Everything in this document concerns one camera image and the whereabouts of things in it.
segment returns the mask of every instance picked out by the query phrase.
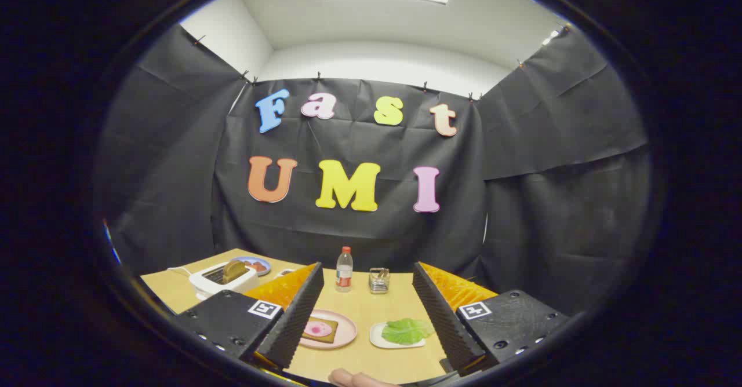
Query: green lettuce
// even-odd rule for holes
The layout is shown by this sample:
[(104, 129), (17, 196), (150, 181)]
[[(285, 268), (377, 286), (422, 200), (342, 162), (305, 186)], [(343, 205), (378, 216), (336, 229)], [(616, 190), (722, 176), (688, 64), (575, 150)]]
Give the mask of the green lettuce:
[(400, 345), (413, 345), (420, 339), (429, 337), (434, 331), (432, 324), (424, 320), (414, 320), (408, 317), (387, 322), (381, 337), (392, 343)]

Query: cable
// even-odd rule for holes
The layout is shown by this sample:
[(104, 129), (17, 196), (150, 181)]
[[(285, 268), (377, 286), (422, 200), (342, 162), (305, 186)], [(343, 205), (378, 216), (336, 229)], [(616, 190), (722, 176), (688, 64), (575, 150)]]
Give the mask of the cable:
[(170, 268), (168, 268), (168, 271), (174, 271), (174, 270), (183, 270), (183, 271), (186, 271), (186, 273), (188, 273), (188, 276), (190, 276), (191, 274), (193, 274), (193, 273), (191, 273), (191, 271), (186, 270), (186, 268), (184, 266), (171, 266)]

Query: letter u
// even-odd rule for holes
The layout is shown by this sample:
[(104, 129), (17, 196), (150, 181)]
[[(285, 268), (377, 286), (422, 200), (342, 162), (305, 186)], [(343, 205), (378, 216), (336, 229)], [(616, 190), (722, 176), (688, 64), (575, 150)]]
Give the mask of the letter u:
[(296, 160), (291, 158), (280, 158), (276, 163), (281, 168), (278, 173), (278, 186), (273, 191), (265, 189), (265, 172), (268, 166), (273, 163), (268, 157), (250, 157), (250, 176), (247, 179), (247, 191), (255, 200), (260, 202), (275, 203), (280, 202), (289, 193), (289, 184), (291, 184), (291, 172), (297, 166)]

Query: bottle label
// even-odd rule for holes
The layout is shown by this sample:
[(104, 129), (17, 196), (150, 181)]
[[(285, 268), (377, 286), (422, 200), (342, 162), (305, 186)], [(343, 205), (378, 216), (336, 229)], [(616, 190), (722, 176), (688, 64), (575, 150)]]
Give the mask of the bottle label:
[(334, 277), (334, 283), (340, 287), (348, 287), (350, 286), (350, 276), (352, 276), (352, 274), (353, 271), (337, 270), (336, 277)]

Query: foam letter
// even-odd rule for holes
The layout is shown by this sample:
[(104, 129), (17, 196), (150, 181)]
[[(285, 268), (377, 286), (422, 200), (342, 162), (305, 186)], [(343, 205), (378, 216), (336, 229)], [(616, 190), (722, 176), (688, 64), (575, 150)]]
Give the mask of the foam letter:
[(258, 100), (255, 107), (260, 110), (260, 133), (266, 133), (281, 124), (276, 116), (283, 115), (283, 100), (289, 97), (289, 91), (281, 89), (265, 99)]
[(343, 209), (347, 207), (353, 194), (355, 194), (355, 200), (350, 204), (353, 210), (373, 212), (379, 207), (374, 202), (374, 190), (376, 189), (376, 175), (381, 171), (381, 167), (376, 163), (361, 163), (350, 180), (345, 175), (343, 165), (337, 160), (322, 160), (320, 169), (323, 171), (322, 191), (315, 203), (317, 207), (334, 208), (332, 191)]
[(334, 115), (332, 109), (337, 102), (337, 98), (329, 93), (315, 93), (310, 96), (310, 101), (301, 107), (301, 114), (304, 116), (316, 116), (320, 119), (329, 119)]
[(413, 171), (418, 176), (418, 202), (413, 210), (417, 213), (438, 212), (441, 205), (435, 203), (435, 176), (440, 171), (434, 167), (417, 167)]
[(430, 113), (434, 114), (435, 130), (443, 136), (455, 136), (456, 128), (450, 125), (449, 119), (456, 117), (456, 112), (448, 110), (447, 104), (435, 105), (430, 108)]
[(379, 97), (376, 100), (376, 112), (373, 113), (373, 118), (381, 125), (398, 125), (403, 118), (400, 110), (402, 107), (402, 100), (399, 97)]
[(291, 171), (297, 163), (291, 158), (280, 158), (276, 163), (281, 168), (278, 173), (278, 186), (274, 191), (265, 189), (265, 171), (273, 160), (268, 157), (250, 157), (250, 176), (247, 179), (247, 191), (255, 200), (260, 202), (280, 202), (289, 192)]

